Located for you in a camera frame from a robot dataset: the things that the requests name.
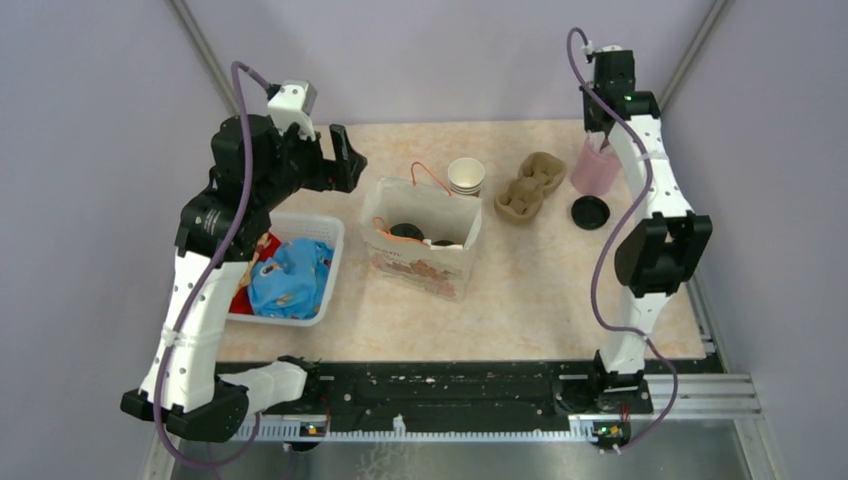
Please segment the paper takeout bag orange handles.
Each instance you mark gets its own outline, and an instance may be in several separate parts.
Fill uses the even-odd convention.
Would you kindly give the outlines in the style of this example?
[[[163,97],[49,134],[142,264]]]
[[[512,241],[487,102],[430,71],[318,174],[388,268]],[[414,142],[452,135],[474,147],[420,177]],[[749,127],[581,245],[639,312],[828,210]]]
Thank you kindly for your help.
[[[398,223],[412,223],[424,243],[389,238]],[[367,192],[359,214],[367,256],[386,276],[435,296],[464,299],[476,258],[483,223],[478,197],[453,193],[421,162],[410,166],[407,179],[382,177]],[[435,247],[449,240],[462,247]]]

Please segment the stack of paper cups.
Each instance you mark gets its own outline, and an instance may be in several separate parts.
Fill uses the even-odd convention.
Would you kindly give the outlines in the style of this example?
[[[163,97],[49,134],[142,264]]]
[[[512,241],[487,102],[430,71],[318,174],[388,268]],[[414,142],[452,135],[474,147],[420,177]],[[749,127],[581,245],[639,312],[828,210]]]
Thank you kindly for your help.
[[[464,157],[454,160],[447,174],[453,193],[478,197],[486,178],[486,169],[479,160]]]

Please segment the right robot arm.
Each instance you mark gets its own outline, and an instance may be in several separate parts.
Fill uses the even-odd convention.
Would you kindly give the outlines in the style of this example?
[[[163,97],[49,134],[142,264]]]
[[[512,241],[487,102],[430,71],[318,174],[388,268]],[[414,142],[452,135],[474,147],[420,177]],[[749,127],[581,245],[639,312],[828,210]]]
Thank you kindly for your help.
[[[584,126],[601,133],[623,169],[633,203],[623,215],[632,230],[615,250],[622,287],[620,320],[607,326],[586,385],[589,404],[612,412],[643,385],[646,341],[662,309],[689,281],[713,231],[681,193],[662,140],[654,94],[635,87],[632,51],[617,45],[583,48],[594,68],[582,84]]]

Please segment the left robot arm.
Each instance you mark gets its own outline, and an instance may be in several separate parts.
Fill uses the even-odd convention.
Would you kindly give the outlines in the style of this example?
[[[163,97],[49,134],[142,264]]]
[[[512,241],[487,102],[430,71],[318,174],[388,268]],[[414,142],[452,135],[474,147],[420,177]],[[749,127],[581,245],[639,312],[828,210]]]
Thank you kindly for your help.
[[[207,186],[182,209],[170,304],[151,367],[125,392],[121,410],[184,440],[223,443],[245,419],[286,403],[297,413],[319,404],[309,366],[291,356],[218,374],[217,355],[233,297],[271,212],[301,189],[349,193],[367,166],[344,126],[329,128],[333,158],[318,136],[267,116],[223,121],[211,140]]]

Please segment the white plastic basket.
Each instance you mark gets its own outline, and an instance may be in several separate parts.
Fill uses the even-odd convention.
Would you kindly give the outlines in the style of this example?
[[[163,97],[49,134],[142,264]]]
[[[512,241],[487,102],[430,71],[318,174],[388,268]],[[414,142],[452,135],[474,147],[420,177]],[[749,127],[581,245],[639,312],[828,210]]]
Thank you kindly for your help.
[[[342,263],[344,233],[335,217],[272,213],[228,319],[294,327],[320,322]]]

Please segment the pink straw holder cup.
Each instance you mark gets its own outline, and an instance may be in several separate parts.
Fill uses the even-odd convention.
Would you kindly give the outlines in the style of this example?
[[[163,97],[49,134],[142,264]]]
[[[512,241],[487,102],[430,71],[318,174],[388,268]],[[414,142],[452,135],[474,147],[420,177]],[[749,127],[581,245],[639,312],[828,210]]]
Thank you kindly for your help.
[[[600,133],[587,133],[571,173],[572,186],[583,195],[604,196],[621,169],[617,155]]]

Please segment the blue snack bag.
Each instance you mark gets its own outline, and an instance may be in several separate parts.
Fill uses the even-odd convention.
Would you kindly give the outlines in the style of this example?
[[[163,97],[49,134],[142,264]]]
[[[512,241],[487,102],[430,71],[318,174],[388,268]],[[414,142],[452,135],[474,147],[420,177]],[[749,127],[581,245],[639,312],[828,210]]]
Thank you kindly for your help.
[[[320,310],[335,251],[297,238],[278,246],[251,269],[247,297],[261,317],[309,320]]]

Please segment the black lid stack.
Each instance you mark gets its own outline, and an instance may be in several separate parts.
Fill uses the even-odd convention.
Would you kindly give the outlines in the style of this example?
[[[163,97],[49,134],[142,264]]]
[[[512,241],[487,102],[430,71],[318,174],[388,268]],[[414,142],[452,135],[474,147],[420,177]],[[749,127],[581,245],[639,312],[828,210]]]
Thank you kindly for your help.
[[[611,212],[601,198],[584,195],[573,202],[570,215],[577,227],[592,231],[603,227],[609,220]]]

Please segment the brown pulp cup carrier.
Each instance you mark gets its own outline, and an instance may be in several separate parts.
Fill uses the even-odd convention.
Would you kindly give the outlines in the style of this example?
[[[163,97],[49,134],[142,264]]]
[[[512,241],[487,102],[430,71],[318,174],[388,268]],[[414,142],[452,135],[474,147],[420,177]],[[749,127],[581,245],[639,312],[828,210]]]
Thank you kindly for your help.
[[[546,152],[534,152],[521,163],[517,177],[494,197],[496,213],[513,225],[530,223],[545,199],[564,181],[566,163]]]

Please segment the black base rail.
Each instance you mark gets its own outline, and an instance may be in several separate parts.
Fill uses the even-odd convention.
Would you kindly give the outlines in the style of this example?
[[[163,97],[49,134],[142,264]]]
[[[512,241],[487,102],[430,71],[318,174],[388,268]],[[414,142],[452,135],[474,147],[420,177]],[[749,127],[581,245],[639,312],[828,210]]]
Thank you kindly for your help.
[[[276,420],[326,420],[332,433],[389,432],[395,418],[414,433],[566,431],[568,415],[609,412],[591,392],[588,360],[512,362],[332,362],[308,367],[302,399],[269,408]]]

